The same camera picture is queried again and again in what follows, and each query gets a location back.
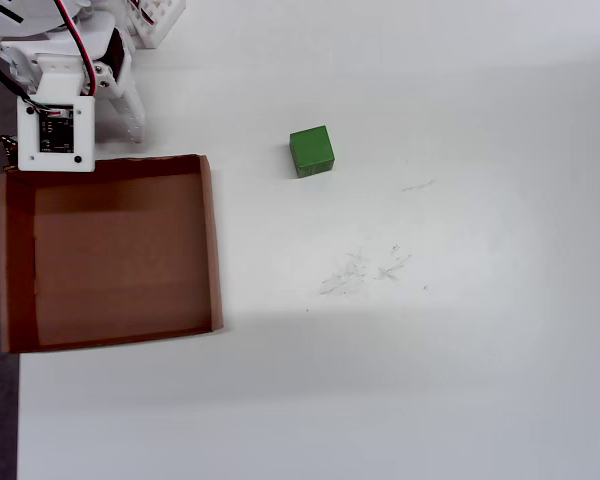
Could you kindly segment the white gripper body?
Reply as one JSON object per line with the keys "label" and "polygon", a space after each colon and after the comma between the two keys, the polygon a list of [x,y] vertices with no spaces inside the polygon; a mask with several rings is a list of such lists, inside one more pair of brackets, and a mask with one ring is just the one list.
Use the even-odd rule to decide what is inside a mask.
{"label": "white gripper body", "polygon": [[97,99],[120,99],[131,84],[130,53],[116,28],[80,34],[95,72],[87,73],[71,34],[50,32],[0,40],[0,57],[29,94],[41,99],[86,95],[94,86]]}

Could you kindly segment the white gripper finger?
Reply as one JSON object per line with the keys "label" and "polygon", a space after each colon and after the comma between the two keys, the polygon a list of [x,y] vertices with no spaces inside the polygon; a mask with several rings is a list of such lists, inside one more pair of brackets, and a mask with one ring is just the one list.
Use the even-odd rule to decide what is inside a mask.
{"label": "white gripper finger", "polygon": [[120,115],[130,139],[142,143],[145,137],[146,113],[131,70],[125,61],[116,79],[111,78],[107,90],[109,101]]}

